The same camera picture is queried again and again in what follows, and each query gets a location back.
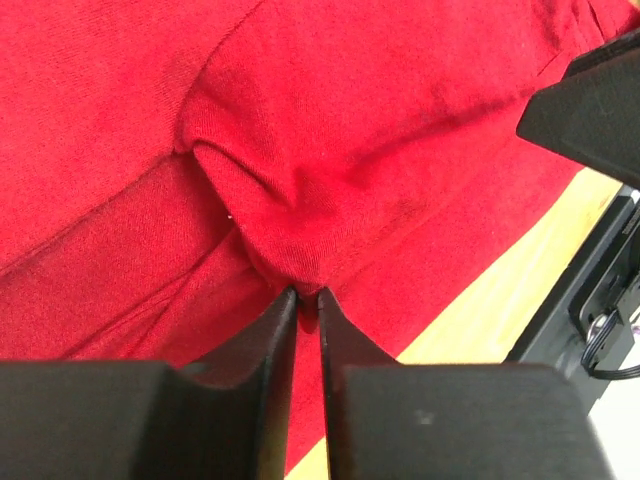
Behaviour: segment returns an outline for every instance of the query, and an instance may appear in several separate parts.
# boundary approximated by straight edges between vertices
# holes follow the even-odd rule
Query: red garment
[[[255,3],[3,4],[0,356],[183,364],[291,283],[399,353],[577,170],[515,138],[528,96],[637,20]],[[323,425],[298,350],[289,467]]]

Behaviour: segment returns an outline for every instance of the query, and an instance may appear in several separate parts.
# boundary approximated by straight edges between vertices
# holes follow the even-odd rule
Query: wire
[[[611,332],[613,332],[616,324],[620,321],[620,312],[618,312],[618,309],[613,310],[604,321],[602,329],[587,342],[587,347],[582,353],[580,363],[582,363],[582,366],[589,376],[600,380],[629,380],[632,378],[640,378],[640,365],[623,368],[622,370],[596,370],[596,356],[604,347],[605,341]]]

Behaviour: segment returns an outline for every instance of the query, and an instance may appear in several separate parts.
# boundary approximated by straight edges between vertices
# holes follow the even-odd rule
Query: yellow wooden surface
[[[547,214],[398,357],[403,363],[501,362],[620,184],[582,170]],[[327,478],[321,440],[287,480]]]

